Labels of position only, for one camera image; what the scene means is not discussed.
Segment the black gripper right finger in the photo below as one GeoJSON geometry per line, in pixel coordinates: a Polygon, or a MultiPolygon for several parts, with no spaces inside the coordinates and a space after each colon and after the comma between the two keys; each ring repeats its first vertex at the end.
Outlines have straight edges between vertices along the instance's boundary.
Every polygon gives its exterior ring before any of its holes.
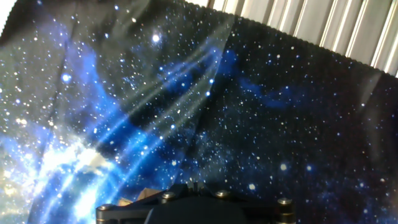
{"type": "Polygon", "coordinates": [[[295,202],[291,198],[265,202],[216,183],[201,184],[198,194],[215,199],[216,208],[227,205],[226,214],[233,220],[241,213],[245,221],[240,223],[295,223],[295,202]]]}

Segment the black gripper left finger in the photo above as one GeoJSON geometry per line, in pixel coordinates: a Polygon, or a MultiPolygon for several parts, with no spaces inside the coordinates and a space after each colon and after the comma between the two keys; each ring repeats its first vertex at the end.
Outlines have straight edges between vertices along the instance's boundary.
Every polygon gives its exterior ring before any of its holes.
{"type": "Polygon", "coordinates": [[[96,224],[145,224],[154,208],[188,196],[187,184],[173,184],[169,189],[160,191],[129,205],[102,204],[96,208],[96,224]]]}

